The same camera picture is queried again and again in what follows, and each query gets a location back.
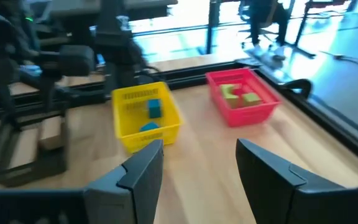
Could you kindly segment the small natural wood block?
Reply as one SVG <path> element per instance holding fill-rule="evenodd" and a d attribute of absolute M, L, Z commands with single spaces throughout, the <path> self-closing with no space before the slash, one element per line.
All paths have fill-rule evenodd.
<path fill-rule="evenodd" d="M 62 146 L 61 121 L 62 119 L 59 116 L 42 121 L 39 130 L 39 143 L 46 151 Z"/>

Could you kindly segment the red plastic basket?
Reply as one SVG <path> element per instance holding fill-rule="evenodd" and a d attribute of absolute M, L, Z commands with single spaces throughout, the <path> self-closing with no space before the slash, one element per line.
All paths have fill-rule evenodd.
<path fill-rule="evenodd" d="M 212 102 L 230 127 L 262 123 L 281 103 L 278 94 L 256 74 L 256 71 L 248 68 L 209 72 L 206 74 L 206 80 Z M 222 84 L 240 84 L 241 89 L 238 91 L 241 99 L 240 107 L 230 108 L 221 94 L 219 86 Z M 250 92 L 258 94 L 262 103 L 255 106 L 242 106 L 242 95 Z"/>

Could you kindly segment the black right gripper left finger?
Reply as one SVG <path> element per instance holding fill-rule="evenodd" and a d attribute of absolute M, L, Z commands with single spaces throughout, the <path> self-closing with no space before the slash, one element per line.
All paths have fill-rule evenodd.
<path fill-rule="evenodd" d="M 163 141 L 154 140 L 86 187 L 89 224 L 153 224 L 163 174 Z"/>

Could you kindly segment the person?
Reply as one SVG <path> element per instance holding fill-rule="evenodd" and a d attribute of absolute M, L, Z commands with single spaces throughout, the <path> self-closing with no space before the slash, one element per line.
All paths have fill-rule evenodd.
<path fill-rule="evenodd" d="M 277 48 L 273 51 L 279 60 L 285 60 L 285 37 L 290 16 L 278 0 L 244 0 L 249 7 L 250 35 L 255 55 L 262 55 L 263 49 L 259 44 L 262 24 L 278 24 Z"/>

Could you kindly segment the small blue wooden block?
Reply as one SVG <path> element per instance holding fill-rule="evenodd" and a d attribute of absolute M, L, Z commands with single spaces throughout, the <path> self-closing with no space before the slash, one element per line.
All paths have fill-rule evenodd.
<path fill-rule="evenodd" d="M 152 129 L 157 129 L 157 128 L 159 128 L 159 127 L 160 127 L 160 126 L 159 126 L 157 123 L 151 121 L 151 122 L 149 122 L 149 123 L 143 125 L 143 126 L 139 129 L 139 131 L 140 131 L 140 132 L 150 131 L 150 130 L 152 130 Z"/>

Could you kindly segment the small green wooden block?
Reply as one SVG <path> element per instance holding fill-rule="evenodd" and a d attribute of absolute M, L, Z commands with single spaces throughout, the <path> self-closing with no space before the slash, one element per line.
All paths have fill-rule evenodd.
<path fill-rule="evenodd" d="M 238 95 L 224 95 L 224 99 L 226 100 L 231 109 L 236 109 L 241 105 L 241 99 Z"/>

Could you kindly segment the black metal station frame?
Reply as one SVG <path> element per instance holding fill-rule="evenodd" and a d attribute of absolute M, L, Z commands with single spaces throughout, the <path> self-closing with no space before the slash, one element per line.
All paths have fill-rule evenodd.
<path fill-rule="evenodd" d="M 212 53 L 214 28 L 219 25 L 219 14 L 222 0 L 209 0 L 208 27 L 206 34 L 205 53 Z"/>

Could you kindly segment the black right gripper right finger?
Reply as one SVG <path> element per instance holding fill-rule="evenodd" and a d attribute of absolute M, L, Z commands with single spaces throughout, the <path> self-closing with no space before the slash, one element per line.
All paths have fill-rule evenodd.
<path fill-rule="evenodd" d="M 257 224 L 350 224 L 342 186 L 246 140 L 236 142 L 241 183 Z"/>

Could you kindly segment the yellow plastic basket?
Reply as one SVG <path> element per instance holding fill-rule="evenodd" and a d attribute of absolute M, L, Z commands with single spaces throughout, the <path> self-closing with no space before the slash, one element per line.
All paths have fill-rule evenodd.
<path fill-rule="evenodd" d="M 112 112 L 116 137 L 129 153 L 135 153 L 155 139 L 165 145 L 173 144 L 182 125 L 181 114 L 173 95 L 164 82 L 120 88 L 112 91 Z M 161 99 L 162 117 L 150 119 L 147 101 Z M 155 122 L 160 127 L 140 132 L 139 129 Z"/>

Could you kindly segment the long natural wood block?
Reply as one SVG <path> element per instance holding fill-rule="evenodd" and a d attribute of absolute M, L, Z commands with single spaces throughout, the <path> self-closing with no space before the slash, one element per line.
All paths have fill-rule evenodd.
<path fill-rule="evenodd" d="M 37 136 L 37 129 L 27 129 L 20 133 L 9 168 L 18 167 L 34 161 L 37 148 Z"/>

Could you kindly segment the blue wooden cube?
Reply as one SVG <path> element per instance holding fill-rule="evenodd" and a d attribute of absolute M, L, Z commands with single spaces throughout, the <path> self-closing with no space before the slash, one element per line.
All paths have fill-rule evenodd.
<path fill-rule="evenodd" d="M 161 99 L 150 99 L 147 101 L 147 109 L 150 119 L 162 117 L 162 102 Z"/>

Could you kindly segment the green wooden cube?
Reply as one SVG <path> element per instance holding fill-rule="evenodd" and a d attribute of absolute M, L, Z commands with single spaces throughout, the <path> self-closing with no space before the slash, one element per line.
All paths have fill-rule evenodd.
<path fill-rule="evenodd" d="M 255 106 L 262 103 L 262 99 L 254 92 L 244 93 L 242 95 L 242 106 Z"/>

